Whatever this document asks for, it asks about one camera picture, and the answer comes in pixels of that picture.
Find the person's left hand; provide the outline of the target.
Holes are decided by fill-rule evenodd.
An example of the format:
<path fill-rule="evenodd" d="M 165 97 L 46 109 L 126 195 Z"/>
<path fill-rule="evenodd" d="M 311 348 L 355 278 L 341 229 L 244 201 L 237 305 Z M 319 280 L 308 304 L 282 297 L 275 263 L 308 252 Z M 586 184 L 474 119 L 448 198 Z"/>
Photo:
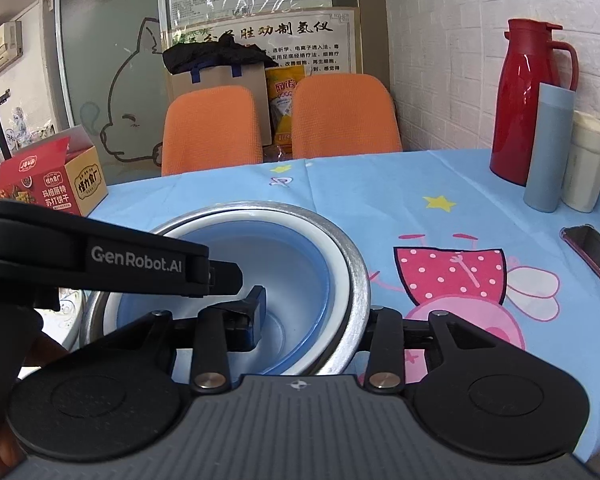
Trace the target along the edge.
<path fill-rule="evenodd" d="M 69 351 L 62 344 L 42 332 L 31 344 L 23 364 L 25 366 L 44 366 L 68 353 Z M 24 453 L 16 437 L 7 422 L 3 422 L 0 429 L 0 479 L 19 465 L 23 459 Z"/>

